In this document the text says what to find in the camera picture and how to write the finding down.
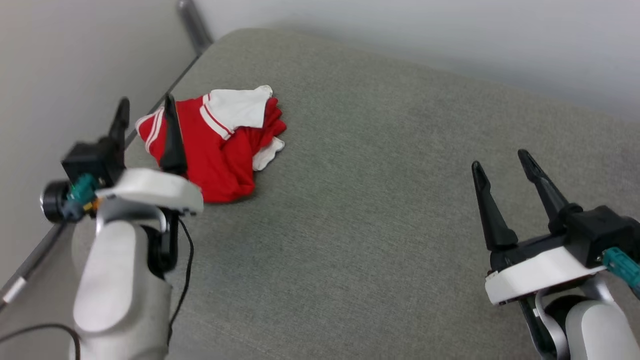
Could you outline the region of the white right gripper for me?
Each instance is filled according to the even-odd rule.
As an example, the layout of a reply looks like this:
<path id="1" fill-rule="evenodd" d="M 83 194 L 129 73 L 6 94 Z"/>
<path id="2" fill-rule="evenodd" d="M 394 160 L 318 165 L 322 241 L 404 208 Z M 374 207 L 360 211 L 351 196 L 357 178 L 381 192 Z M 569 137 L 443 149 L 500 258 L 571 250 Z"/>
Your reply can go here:
<path id="1" fill-rule="evenodd" d="M 491 194 L 491 184 L 482 164 L 471 164 L 471 175 L 487 250 L 490 273 L 485 291 L 492 305 L 510 303 L 540 290 L 569 284 L 605 271 L 602 264 L 588 268 L 566 248 L 566 219 L 583 212 L 578 203 L 569 202 L 526 149 L 518 150 L 526 178 L 535 186 L 554 235 L 542 235 L 518 243 Z"/>

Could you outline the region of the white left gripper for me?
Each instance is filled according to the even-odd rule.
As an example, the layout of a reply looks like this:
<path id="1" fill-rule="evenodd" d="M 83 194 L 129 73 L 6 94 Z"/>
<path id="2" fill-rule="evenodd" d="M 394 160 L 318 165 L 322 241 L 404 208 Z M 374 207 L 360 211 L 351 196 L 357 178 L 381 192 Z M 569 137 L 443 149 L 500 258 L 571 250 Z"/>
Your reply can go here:
<path id="1" fill-rule="evenodd" d="M 164 98 L 166 137 L 158 162 L 163 171 L 150 168 L 128 168 L 115 185 L 96 191 L 98 198 L 121 198 L 126 201 L 178 211 L 201 214 L 204 199 L 201 189 L 187 178 L 188 162 L 176 101 L 171 94 Z M 123 96 L 118 103 L 108 138 L 119 152 L 126 147 L 126 131 L 130 126 L 130 100 Z"/>

